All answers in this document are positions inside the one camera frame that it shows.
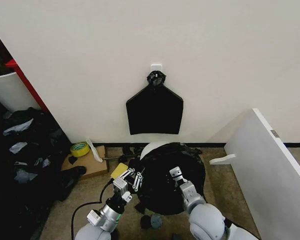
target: yellow object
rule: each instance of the yellow object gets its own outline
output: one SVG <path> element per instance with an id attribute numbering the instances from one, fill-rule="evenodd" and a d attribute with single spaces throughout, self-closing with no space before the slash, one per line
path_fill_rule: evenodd
<path id="1" fill-rule="evenodd" d="M 89 145 L 83 141 L 72 145 L 70 152 L 72 156 L 78 158 L 86 155 L 90 151 Z"/>
<path id="2" fill-rule="evenodd" d="M 120 162 L 119 165 L 116 166 L 115 170 L 111 173 L 111 178 L 116 179 L 121 174 L 123 174 L 127 169 L 128 166 Z"/>

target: tape roll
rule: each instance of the tape roll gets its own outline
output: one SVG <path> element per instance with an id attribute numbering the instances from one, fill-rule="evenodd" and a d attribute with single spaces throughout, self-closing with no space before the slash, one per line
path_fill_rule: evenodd
<path id="1" fill-rule="evenodd" d="M 78 142 L 70 148 L 70 152 L 72 156 L 76 158 L 86 155 L 89 151 L 90 151 L 89 145 L 85 141 Z"/>

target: beige carpet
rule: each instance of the beige carpet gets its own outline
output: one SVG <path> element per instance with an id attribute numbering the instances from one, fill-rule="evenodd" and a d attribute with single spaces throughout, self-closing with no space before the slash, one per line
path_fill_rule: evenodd
<path id="1" fill-rule="evenodd" d="M 207 202 L 215 205 L 226 218 L 259 236 L 231 166 L 208 164 L 211 159 L 224 157 L 226 155 L 224 149 L 202 148 L 201 150 L 203 152 L 201 159 L 206 169 L 204 194 Z M 300 163 L 300 148 L 290 148 L 289 150 Z M 109 157 L 121 154 L 120 148 L 107 149 Z M 109 161 L 109 173 L 79 181 L 65 201 L 56 201 L 45 223 L 40 240 L 71 239 L 70 225 L 74 209 L 85 202 L 99 200 L 100 191 L 109 181 L 110 173 L 117 164 L 116 160 Z M 111 197 L 112 193 L 113 189 L 109 186 L 103 195 L 103 201 Z M 125 212 L 117 227 L 120 240 L 170 240 L 173 233 L 179 234 L 183 240 L 194 239 L 189 230 L 188 216 L 185 213 L 162 216 L 163 225 L 159 229 L 141 229 L 140 218 L 143 215 L 134 209 L 138 202 L 138 197 L 133 195 L 132 201 L 125 207 Z M 81 208 L 75 216 L 74 232 L 76 233 L 88 223 L 86 217 L 91 208 L 99 209 L 102 206 L 103 204 L 98 204 Z M 152 212 L 146 211 L 146 214 L 151 215 Z"/>

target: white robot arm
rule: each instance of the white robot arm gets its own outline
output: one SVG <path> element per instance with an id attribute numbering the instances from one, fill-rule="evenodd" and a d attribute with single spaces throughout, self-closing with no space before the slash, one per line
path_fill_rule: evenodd
<path id="1" fill-rule="evenodd" d="M 110 233 L 117 227 L 125 205 L 132 199 L 125 177 L 134 174 L 129 168 L 114 181 L 114 195 L 108 198 L 99 211 L 91 210 L 87 216 L 90 223 L 82 227 L 75 240 L 111 240 Z M 197 193 L 191 181 L 183 178 L 179 167 L 170 170 L 176 187 L 181 190 L 183 209 L 189 214 L 190 231 L 197 240 L 220 240 L 224 233 L 227 240 L 258 240 L 254 235 L 233 223 L 225 224 L 226 218 L 213 205 L 206 203 Z"/>
<path id="2" fill-rule="evenodd" d="M 178 166 L 170 170 L 170 175 L 181 190 L 183 209 L 189 214 L 190 231 L 195 239 L 220 240 L 226 233 L 227 240 L 258 240 L 250 232 L 233 223 L 226 226 L 226 218 L 215 206 L 206 203 L 192 182 L 183 178 Z"/>

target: baseboard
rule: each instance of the baseboard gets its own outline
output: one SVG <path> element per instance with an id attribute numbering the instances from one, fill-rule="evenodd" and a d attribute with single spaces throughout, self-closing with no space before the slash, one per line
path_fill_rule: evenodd
<path id="1" fill-rule="evenodd" d="M 300 142 L 284 142 L 287 148 L 300 148 Z"/>
<path id="2" fill-rule="evenodd" d="M 106 148 L 120 148 L 120 147 L 139 147 L 143 148 L 147 142 L 98 142 L 93 143 L 95 147 L 105 146 Z M 188 142 L 185 143 L 190 148 L 223 148 L 226 144 L 224 142 Z M 300 148 L 300 142 L 285 142 L 287 148 Z"/>
<path id="3" fill-rule="evenodd" d="M 139 147 L 143 148 L 148 144 L 148 142 L 98 142 L 93 143 L 95 147 L 97 146 L 105 146 L 106 148 L 119 148 L 119 147 Z M 185 143 L 190 148 L 223 148 L 226 144 L 223 142 L 188 142 Z"/>

